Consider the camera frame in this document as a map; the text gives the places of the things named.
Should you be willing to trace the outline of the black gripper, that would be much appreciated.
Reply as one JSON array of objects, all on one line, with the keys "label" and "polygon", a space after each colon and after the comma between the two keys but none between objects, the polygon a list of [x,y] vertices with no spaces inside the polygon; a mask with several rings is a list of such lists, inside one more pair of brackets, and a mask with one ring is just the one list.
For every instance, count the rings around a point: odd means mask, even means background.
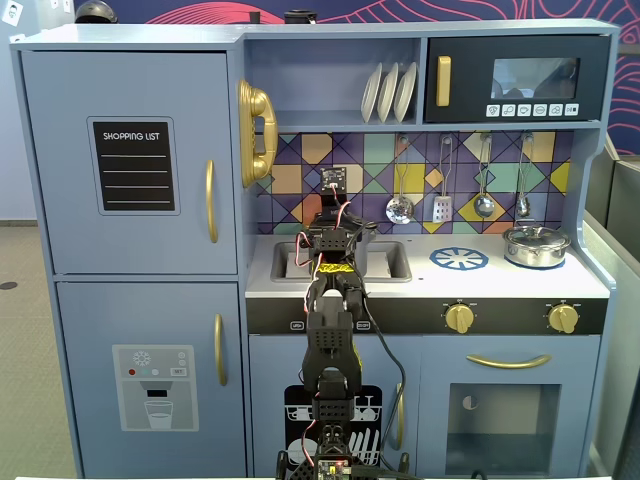
[{"label": "black gripper", "polygon": [[344,228],[355,233],[366,229],[376,229],[375,221],[365,220],[353,213],[349,214],[348,219],[346,209],[341,210],[342,203],[335,198],[332,192],[321,193],[320,199],[321,211],[314,216],[311,222],[312,231]]}]

